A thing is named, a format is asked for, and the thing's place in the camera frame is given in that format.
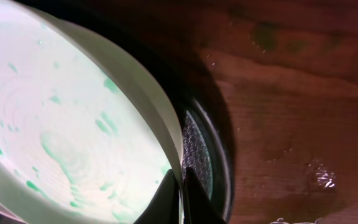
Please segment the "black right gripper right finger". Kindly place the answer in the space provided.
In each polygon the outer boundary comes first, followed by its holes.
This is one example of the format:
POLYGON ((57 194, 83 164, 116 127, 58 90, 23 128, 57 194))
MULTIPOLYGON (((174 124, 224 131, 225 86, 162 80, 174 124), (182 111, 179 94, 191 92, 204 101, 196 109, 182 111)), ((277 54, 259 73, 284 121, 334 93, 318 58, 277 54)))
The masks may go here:
POLYGON ((226 224, 212 207, 203 186, 191 167, 185 169, 184 224, 226 224))

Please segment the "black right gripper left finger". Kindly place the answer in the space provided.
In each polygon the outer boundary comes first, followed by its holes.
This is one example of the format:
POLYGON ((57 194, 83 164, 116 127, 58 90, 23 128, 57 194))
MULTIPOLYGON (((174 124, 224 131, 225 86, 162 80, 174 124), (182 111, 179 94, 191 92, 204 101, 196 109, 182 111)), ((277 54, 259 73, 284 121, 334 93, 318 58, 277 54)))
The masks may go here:
POLYGON ((134 224, 179 224, 179 205, 178 184, 170 169, 151 202, 134 224))

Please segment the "white plate top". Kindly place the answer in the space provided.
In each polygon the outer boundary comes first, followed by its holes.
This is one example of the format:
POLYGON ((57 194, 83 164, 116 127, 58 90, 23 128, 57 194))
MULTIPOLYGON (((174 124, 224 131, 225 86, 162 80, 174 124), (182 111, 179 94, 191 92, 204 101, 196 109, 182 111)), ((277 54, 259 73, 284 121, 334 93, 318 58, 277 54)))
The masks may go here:
POLYGON ((0 205, 26 223, 134 223, 183 185, 152 74, 105 37, 0 1, 0 205))

